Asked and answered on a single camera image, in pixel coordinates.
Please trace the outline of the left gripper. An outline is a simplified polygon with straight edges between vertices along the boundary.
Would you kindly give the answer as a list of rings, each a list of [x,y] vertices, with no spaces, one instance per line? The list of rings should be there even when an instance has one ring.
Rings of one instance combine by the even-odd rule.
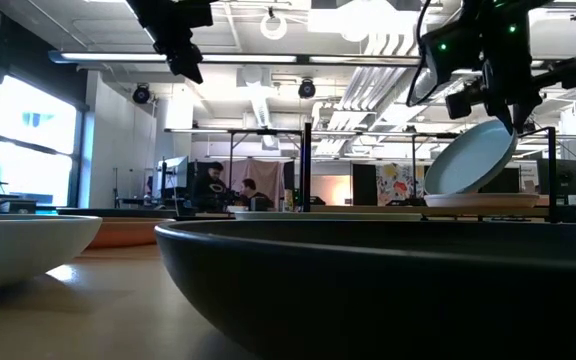
[[[126,0],[139,24],[151,36],[156,53],[166,56],[171,73],[202,84],[203,56],[192,43],[192,30],[213,25],[214,0]]]

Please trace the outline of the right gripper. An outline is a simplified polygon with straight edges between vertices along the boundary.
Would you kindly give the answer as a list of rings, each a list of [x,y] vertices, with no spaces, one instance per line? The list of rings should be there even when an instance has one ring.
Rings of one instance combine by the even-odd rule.
[[[546,60],[537,69],[541,73],[533,75],[532,66],[523,61],[504,65],[486,61],[481,76],[446,97],[449,117],[469,116],[474,105],[483,104],[487,114],[499,120],[508,133],[514,129],[522,132],[534,109],[542,104],[543,88],[556,84],[564,89],[576,88],[575,57]]]

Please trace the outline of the light blue plate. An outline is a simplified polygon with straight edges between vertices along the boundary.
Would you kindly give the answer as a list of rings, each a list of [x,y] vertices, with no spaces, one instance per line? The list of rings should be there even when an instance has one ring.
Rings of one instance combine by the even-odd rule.
[[[424,177],[426,195],[477,192],[510,162],[518,143],[515,130],[499,120],[482,122],[455,138]]]

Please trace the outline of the cream plate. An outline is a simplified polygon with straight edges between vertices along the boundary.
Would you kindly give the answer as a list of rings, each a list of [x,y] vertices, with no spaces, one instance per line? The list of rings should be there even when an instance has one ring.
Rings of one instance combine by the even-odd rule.
[[[533,208],[540,196],[527,193],[427,194],[428,207],[439,208]]]

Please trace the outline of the orange plate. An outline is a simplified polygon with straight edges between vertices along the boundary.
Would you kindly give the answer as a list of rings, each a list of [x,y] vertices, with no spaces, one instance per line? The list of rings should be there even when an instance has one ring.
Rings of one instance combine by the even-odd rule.
[[[155,227],[174,219],[104,217],[102,224],[88,249],[121,248],[156,243]]]

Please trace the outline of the large dark foreground bowl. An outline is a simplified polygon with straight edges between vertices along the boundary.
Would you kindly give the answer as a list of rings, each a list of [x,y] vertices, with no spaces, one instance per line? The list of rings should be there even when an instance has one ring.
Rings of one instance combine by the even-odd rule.
[[[576,360],[576,224],[262,220],[155,230],[175,285],[269,360]]]

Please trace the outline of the white bowl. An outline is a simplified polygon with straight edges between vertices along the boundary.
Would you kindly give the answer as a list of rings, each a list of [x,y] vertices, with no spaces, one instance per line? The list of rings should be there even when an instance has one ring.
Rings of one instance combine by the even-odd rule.
[[[79,255],[98,233],[91,216],[0,214],[0,287],[44,274]]]

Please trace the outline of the black partition panel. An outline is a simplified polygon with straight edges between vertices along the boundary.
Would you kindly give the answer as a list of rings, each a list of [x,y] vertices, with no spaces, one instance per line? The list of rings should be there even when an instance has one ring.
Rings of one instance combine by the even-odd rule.
[[[193,182],[197,177],[209,175],[209,169],[214,165],[213,162],[191,161],[187,166],[187,180]]]
[[[352,165],[352,198],[354,206],[377,205],[377,172],[375,165]]]

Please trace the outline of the bright computer monitor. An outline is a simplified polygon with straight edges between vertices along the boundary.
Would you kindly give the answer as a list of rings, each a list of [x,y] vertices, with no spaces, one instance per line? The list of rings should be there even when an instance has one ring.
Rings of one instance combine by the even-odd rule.
[[[163,159],[157,164],[157,190],[186,188],[188,182],[188,157]]]

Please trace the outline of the person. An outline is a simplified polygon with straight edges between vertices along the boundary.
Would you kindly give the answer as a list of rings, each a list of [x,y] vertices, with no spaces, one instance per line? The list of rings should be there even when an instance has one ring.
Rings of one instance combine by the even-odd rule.
[[[240,201],[250,211],[266,211],[274,207],[273,201],[267,195],[257,191],[256,183],[251,178],[242,181]]]
[[[224,167],[219,162],[210,163],[194,179],[191,189],[192,206],[201,212],[221,212],[227,190],[220,176]]]

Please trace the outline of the pink curtain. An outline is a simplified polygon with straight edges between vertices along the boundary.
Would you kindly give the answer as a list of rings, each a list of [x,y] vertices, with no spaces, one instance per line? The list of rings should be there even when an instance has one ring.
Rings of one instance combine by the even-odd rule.
[[[256,191],[277,202],[284,195],[284,164],[255,159],[223,161],[220,179],[232,190],[239,192],[244,179],[252,179]]]

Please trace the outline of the floral cloth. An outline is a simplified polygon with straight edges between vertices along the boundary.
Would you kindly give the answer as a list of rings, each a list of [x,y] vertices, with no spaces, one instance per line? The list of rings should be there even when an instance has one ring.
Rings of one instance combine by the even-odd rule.
[[[423,197],[424,167],[387,163],[376,166],[377,205]]]

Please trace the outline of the large bright window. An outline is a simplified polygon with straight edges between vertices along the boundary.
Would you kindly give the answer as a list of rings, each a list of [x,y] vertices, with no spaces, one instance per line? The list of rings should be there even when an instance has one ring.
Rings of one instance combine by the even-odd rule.
[[[65,206],[76,194],[82,114],[12,76],[0,83],[0,196]]]

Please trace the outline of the silver ventilation duct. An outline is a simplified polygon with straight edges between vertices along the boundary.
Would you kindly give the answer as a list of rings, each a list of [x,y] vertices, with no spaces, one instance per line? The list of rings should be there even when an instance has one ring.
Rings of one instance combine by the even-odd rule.
[[[410,84],[406,104],[409,107],[424,104],[430,100],[434,93],[446,87],[440,84],[437,76],[427,67],[419,67]]]

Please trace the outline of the background black metal frame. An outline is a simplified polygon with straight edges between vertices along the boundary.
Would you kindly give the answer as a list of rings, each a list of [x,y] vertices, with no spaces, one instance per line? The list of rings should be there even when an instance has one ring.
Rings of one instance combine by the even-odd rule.
[[[310,211],[310,195],[311,195],[311,165],[312,165],[312,126],[307,125],[304,130],[299,129],[281,129],[281,128],[242,128],[242,129],[222,129],[222,128],[191,128],[191,129],[173,129],[165,128],[166,133],[187,133],[187,134],[228,134],[229,135],[229,169],[228,169],[228,185],[232,189],[232,164],[234,160],[234,138],[236,134],[255,134],[258,136],[278,136],[290,135],[298,136],[301,141],[300,156],[300,170],[299,170],[299,205],[305,212]]]

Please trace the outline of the black frame wooden shelf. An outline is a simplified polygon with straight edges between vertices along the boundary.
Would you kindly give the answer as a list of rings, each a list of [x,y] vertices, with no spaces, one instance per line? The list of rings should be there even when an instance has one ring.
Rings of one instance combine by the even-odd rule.
[[[394,133],[394,132],[356,132],[358,135],[383,135],[387,137],[410,137],[412,141],[412,165],[416,166],[416,157],[414,155],[416,149],[416,138],[438,138],[440,140],[453,140],[458,137],[458,133]],[[555,176],[556,172],[556,158],[553,157],[556,145],[557,145],[557,134],[556,129],[552,126],[544,127],[541,129],[533,130],[520,134],[519,138],[540,138],[544,137],[547,139],[548,151],[550,153],[549,162],[549,176],[547,181],[551,180]],[[559,222],[561,215],[557,205],[557,187],[553,185],[548,193],[548,206],[535,206],[533,208],[521,208],[521,207],[483,207],[483,206],[470,206],[470,207],[443,207],[443,208],[430,208],[427,206],[370,206],[370,205],[360,205],[360,206],[323,206],[323,205],[310,205],[310,212],[314,213],[364,213],[364,214],[386,214],[386,213],[408,213],[408,214],[420,214],[422,217],[477,217],[480,221],[484,217],[527,217],[527,218],[543,218],[547,222],[557,223]]]

